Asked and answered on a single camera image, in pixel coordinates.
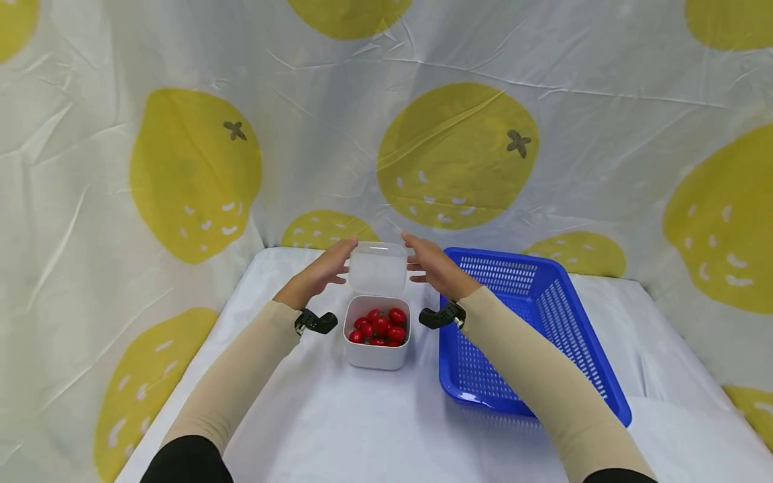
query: white tablecloth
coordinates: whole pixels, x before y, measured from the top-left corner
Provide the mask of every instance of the white tablecloth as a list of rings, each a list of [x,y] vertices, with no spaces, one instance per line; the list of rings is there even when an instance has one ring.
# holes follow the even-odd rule
[[[206,343],[118,477],[139,481],[196,382],[276,290],[321,252],[272,248],[247,269]],[[633,412],[631,434],[661,483],[773,481],[773,457],[642,287],[572,276]],[[331,286],[311,305],[343,320],[353,296]],[[437,295],[408,283],[418,314]],[[306,332],[230,442],[234,481],[567,479],[544,432],[466,417],[438,382],[438,334],[416,324],[395,372],[348,364],[339,330]]]

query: white plastic container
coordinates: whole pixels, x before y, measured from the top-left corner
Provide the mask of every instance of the white plastic container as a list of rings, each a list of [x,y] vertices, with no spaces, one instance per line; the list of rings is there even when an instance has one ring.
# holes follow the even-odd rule
[[[403,366],[410,344],[411,316],[408,303],[400,298],[405,289],[408,254],[394,243],[360,242],[349,258],[349,285],[355,297],[346,309],[343,338],[346,356],[353,366],[396,370]],[[355,344],[349,340],[354,322],[374,308],[388,312],[392,307],[405,312],[405,343],[400,347]]]

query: yellow lemon pattern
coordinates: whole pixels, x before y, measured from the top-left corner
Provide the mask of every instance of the yellow lemon pattern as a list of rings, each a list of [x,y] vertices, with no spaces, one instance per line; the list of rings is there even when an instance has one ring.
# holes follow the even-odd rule
[[[663,215],[693,283],[759,314],[773,313],[772,152],[773,124],[741,136],[682,180]]]
[[[94,461],[114,481],[217,320],[191,308],[139,335],[113,373],[94,436]]]
[[[356,216],[318,209],[290,223],[282,236],[282,245],[327,250],[338,240],[353,236],[361,241],[380,241],[373,229]]]
[[[693,36],[714,49],[773,46],[770,0],[686,0],[684,11]]]
[[[370,37],[390,28],[411,0],[288,0],[295,13],[317,32],[338,40]]]
[[[145,107],[130,183],[158,241],[198,264],[244,232],[261,187],[260,146],[227,101],[194,90],[157,90]]]
[[[524,253],[533,257],[551,258],[573,274],[620,278],[625,273],[625,253],[622,248],[598,233],[564,233],[538,241]]]
[[[723,389],[773,451],[773,393],[743,386],[724,386]]]
[[[490,86],[454,83],[397,115],[381,141],[377,175],[403,216],[463,230],[510,206],[539,148],[536,123],[521,104]]]
[[[13,57],[32,38],[39,0],[0,0],[0,62]]]

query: white lid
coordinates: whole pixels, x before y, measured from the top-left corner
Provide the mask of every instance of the white lid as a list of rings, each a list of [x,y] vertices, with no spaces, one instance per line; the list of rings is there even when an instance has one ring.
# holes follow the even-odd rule
[[[349,258],[349,285],[359,294],[399,297],[407,263],[408,253],[401,245],[359,242]]]

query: blue plastic basket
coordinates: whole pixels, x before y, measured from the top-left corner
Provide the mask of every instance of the blue plastic basket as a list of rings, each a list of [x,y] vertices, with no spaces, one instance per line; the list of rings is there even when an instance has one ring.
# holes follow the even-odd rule
[[[448,248],[445,253],[559,348],[593,383],[627,427],[631,409],[564,268],[514,253]],[[441,307],[446,300],[441,298]],[[456,402],[534,417],[489,360],[449,324],[440,331],[440,383]]]

